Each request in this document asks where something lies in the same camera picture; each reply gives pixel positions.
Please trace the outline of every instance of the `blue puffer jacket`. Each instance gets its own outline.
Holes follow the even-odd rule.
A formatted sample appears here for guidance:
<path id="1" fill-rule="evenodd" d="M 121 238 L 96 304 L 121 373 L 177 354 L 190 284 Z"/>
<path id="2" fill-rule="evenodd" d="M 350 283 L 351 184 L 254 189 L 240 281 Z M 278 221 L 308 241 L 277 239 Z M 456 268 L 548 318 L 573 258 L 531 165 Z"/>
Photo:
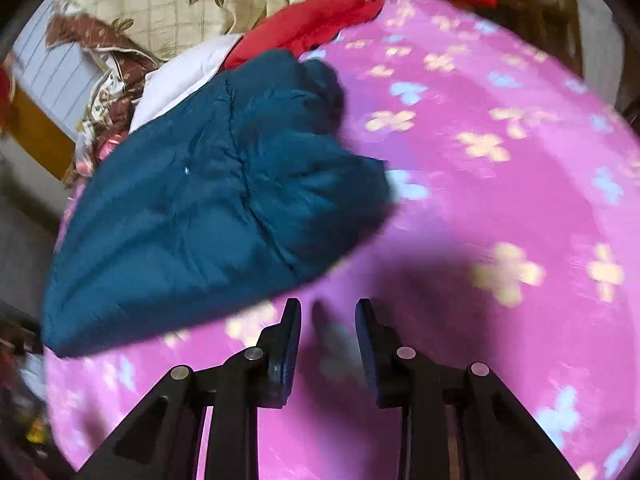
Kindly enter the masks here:
<path id="1" fill-rule="evenodd" d="M 383 221 L 383 163 L 331 135 L 342 91 L 272 50 L 212 79 L 101 166 L 50 272 L 44 343 L 79 356 L 319 276 Z"/>

